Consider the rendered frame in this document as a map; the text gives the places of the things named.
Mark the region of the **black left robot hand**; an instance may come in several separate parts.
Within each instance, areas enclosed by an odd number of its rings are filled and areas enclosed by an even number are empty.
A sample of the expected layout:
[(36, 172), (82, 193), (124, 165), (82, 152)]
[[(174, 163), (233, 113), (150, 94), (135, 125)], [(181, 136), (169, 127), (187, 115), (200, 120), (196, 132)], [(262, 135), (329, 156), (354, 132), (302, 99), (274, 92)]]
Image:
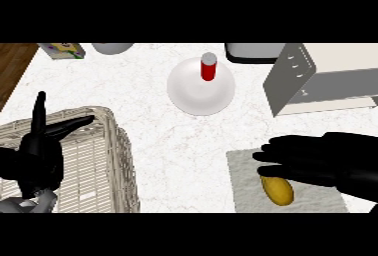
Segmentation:
[(60, 187), (63, 179), (63, 155), (60, 140), (94, 116), (78, 117), (54, 124), (45, 124), (45, 92), (39, 91), (32, 109), (31, 130), (23, 135), (19, 149), (0, 147), (0, 178), (17, 182), (23, 199), (36, 193)]

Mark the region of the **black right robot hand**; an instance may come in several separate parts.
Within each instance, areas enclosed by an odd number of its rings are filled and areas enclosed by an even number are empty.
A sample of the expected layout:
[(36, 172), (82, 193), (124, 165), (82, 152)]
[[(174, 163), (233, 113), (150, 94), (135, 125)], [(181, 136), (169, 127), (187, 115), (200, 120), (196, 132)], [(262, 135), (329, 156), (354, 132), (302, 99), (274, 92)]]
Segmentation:
[(252, 158), (268, 166), (256, 172), (336, 190), (378, 203), (378, 137), (326, 132), (320, 137), (285, 135)]

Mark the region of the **grey textured placemat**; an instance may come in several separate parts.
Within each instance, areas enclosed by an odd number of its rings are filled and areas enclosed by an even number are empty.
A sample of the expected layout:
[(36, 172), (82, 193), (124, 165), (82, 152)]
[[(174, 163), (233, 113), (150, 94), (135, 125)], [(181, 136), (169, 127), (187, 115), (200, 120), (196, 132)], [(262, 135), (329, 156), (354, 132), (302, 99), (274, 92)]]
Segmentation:
[(258, 175), (267, 163), (252, 159), (258, 149), (225, 153), (234, 211), (237, 213), (347, 213), (335, 188)]

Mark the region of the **grey and cream cabinet appliance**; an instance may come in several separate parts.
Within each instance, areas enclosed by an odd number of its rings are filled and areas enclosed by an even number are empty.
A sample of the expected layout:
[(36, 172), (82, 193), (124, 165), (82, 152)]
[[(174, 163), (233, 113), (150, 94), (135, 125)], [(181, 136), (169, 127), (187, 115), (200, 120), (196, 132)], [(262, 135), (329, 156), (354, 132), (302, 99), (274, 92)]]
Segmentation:
[(378, 43), (287, 43), (262, 88), (273, 116), (378, 107)]

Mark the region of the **brown wooden board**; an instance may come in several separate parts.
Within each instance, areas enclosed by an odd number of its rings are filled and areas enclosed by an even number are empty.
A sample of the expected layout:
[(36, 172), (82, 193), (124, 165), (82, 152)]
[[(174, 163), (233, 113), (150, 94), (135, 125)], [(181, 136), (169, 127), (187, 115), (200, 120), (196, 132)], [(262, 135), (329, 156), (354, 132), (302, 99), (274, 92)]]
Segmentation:
[(0, 43), (0, 111), (36, 50), (38, 45), (35, 43)]

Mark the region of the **small printed box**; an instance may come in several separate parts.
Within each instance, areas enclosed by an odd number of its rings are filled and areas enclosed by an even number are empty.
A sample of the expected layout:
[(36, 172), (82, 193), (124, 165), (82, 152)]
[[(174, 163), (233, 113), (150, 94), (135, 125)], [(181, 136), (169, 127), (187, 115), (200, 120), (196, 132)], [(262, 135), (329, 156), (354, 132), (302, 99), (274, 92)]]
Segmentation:
[(82, 59), (85, 51), (78, 43), (38, 43), (53, 60), (57, 59)]

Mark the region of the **white round plate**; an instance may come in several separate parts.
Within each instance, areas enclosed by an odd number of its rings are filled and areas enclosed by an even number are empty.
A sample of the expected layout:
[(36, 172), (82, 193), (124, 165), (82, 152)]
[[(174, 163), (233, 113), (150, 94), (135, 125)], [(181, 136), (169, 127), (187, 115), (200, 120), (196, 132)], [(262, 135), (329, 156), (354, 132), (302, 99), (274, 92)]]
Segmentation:
[(214, 79), (202, 79), (200, 57), (184, 60), (172, 68), (166, 80), (166, 93), (174, 106), (184, 113), (208, 116), (228, 106), (236, 85), (230, 70), (218, 60)]

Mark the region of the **dark-rimmed grey appliance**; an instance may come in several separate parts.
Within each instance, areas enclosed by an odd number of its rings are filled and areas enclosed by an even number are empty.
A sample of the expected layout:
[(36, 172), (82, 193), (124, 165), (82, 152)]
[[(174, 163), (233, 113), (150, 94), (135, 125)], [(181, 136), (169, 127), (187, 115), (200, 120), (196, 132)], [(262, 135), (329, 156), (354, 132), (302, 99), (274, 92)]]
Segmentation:
[(283, 46), (283, 43), (225, 43), (225, 58), (239, 64), (273, 64)]

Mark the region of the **grey round bowl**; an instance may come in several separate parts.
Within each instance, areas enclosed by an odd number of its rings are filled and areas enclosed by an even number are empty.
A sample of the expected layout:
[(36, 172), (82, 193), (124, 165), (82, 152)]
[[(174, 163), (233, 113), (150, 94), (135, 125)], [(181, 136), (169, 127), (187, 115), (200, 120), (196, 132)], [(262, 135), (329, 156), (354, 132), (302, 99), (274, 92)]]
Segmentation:
[(104, 55), (115, 55), (125, 52), (131, 43), (93, 43), (94, 50)]

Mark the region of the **red bottle with grey cap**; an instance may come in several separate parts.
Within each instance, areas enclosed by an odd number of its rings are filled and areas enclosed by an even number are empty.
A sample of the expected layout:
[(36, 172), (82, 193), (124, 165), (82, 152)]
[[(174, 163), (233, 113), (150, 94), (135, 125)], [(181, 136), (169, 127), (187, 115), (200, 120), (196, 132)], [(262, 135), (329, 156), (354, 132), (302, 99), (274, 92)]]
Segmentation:
[(217, 57), (215, 54), (206, 52), (200, 57), (200, 77), (205, 81), (211, 81), (215, 76)]

